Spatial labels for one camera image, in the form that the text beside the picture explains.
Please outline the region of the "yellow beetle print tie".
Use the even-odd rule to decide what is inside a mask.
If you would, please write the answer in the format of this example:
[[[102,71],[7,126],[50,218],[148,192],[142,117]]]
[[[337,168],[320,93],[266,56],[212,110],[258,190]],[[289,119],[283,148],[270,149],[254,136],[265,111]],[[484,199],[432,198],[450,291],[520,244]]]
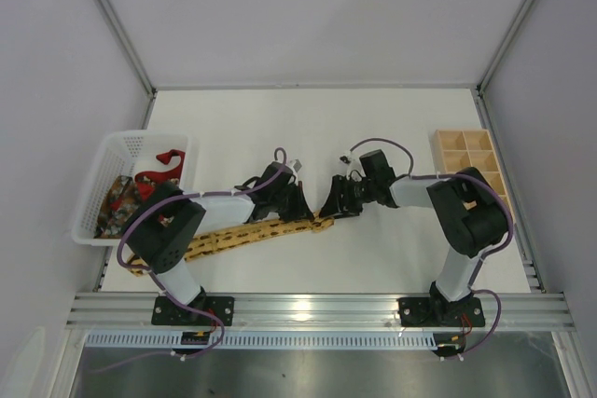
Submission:
[[[193,238],[184,254],[186,262],[209,255],[219,254],[244,245],[281,238],[303,232],[319,233],[335,224],[333,217],[319,217],[293,222],[270,219],[252,224],[227,227],[202,233]]]

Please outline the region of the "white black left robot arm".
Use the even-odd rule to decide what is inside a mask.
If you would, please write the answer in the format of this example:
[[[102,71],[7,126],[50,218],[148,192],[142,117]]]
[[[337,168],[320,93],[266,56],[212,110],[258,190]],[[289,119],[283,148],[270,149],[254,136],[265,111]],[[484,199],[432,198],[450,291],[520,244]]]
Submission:
[[[165,182],[123,225],[120,242],[146,263],[176,305],[188,306],[205,296],[184,261],[193,238],[260,222],[272,213],[284,223],[314,219],[295,171],[281,162],[230,191],[187,193]]]

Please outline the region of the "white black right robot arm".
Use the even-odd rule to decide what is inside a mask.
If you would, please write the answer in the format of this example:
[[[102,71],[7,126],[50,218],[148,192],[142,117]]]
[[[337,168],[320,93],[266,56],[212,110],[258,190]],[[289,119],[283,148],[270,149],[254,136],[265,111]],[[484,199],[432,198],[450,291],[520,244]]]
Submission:
[[[467,167],[455,174],[396,175],[381,150],[359,159],[358,175],[333,176],[321,217],[359,215],[367,203],[388,208],[417,207],[435,212],[449,244],[444,266],[427,297],[398,302],[405,327],[471,327],[485,324],[473,284],[489,253],[507,245],[513,218],[480,171]]]

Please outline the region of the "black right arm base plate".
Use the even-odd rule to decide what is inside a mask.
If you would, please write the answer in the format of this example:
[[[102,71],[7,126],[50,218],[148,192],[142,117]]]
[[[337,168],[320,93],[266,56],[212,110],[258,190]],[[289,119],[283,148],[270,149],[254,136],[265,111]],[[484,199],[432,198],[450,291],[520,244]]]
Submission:
[[[473,295],[456,302],[447,302],[441,296],[409,295],[399,298],[397,303],[404,327],[456,328],[464,324],[480,328],[486,324],[481,302]]]

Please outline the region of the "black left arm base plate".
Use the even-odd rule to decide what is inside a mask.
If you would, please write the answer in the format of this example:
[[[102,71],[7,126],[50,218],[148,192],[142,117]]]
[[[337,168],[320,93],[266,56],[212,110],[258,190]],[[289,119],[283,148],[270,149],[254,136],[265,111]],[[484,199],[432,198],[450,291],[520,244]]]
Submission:
[[[225,326],[231,326],[234,314],[232,296],[200,296],[189,306],[215,315]],[[158,296],[154,302],[151,323],[156,326],[210,326],[215,322],[203,315],[178,307],[166,296]]]

